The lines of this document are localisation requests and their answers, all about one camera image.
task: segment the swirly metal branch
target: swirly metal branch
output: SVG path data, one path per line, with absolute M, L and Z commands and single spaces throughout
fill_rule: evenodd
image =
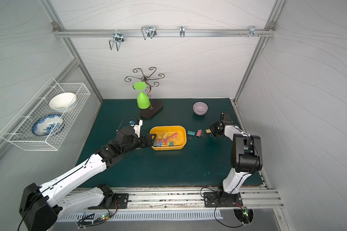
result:
M 142 81 L 142 82 L 145 82 L 145 83 L 147 84 L 147 87 L 145 88 L 145 91 L 148 92 L 147 95 L 148 95 L 149 98 L 151 98 L 152 96 L 150 95 L 150 93 L 151 93 L 151 91 L 152 91 L 152 88 L 158 87 L 158 86 L 159 86 L 159 83 L 158 83 L 158 82 L 154 82 L 153 85 L 151 85 L 151 84 L 148 83 L 148 81 L 149 81 L 149 80 L 160 80 L 160 79 L 163 79 L 163 78 L 165 77 L 165 75 L 164 75 L 164 74 L 158 74 L 158 77 L 159 77 L 159 78 L 151 79 L 150 76 L 152 76 L 152 75 L 155 73 L 155 71 L 157 70 L 156 67 L 149 67 L 149 70 L 150 70 L 150 71 L 153 71 L 153 70 L 154 70 L 153 73 L 150 74 L 149 76 L 144 75 L 143 70 L 140 69 L 140 68 L 135 68 L 134 70 L 132 70 L 132 72 L 137 73 L 138 70 L 141 71 L 143 77 L 138 78 L 138 77 L 134 77 L 134 76 L 127 76 L 127 77 L 125 77 L 125 81 L 126 81 L 126 82 L 130 82 L 130 81 L 132 80 L 131 78 L 135 78 L 135 79 L 138 79 L 138 80 L 140 80 L 140 81 Z

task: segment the purple ceramic bowl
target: purple ceramic bowl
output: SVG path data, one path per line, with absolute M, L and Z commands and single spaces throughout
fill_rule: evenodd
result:
M 193 111 L 197 115 L 204 115 L 207 112 L 207 110 L 208 110 L 208 106 L 207 106 L 207 104 L 205 104 L 203 102 L 196 102 L 193 105 Z

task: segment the white bowl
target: white bowl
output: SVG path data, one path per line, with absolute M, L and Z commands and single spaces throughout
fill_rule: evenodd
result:
M 207 104 L 205 104 L 203 102 L 196 102 L 193 105 L 193 111 L 197 115 L 204 115 L 207 112 L 207 110 L 208 110 L 208 106 L 207 106 Z
M 74 93 L 66 92 L 56 95 L 49 102 L 49 107 L 56 112 L 64 113 L 68 107 L 67 112 L 72 111 L 75 107 L 74 102 L 77 97 Z

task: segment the vent grille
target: vent grille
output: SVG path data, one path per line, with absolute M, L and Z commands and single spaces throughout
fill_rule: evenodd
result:
M 77 212 L 63 217 L 57 222 L 77 221 L 88 215 L 95 213 L 90 219 L 98 219 L 105 211 L 90 211 L 90 212 Z M 222 219 L 220 211 L 213 213 L 213 210 L 174 210 L 174 211 L 118 211 L 115 216 L 112 216 L 108 221 L 157 221 L 157 220 L 209 220 L 209 219 Z

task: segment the yellow plastic tray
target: yellow plastic tray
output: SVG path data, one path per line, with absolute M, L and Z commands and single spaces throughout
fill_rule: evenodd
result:
M 155 147 L 152 149 L 159 150 L 177 150 L 182 149 L 186 144 L 186 131 L 182 126 L 158 126 L 153 127 L 150 131 L 151 134 L 157 134 L 157 143 L 161 142 L 161 147 Z

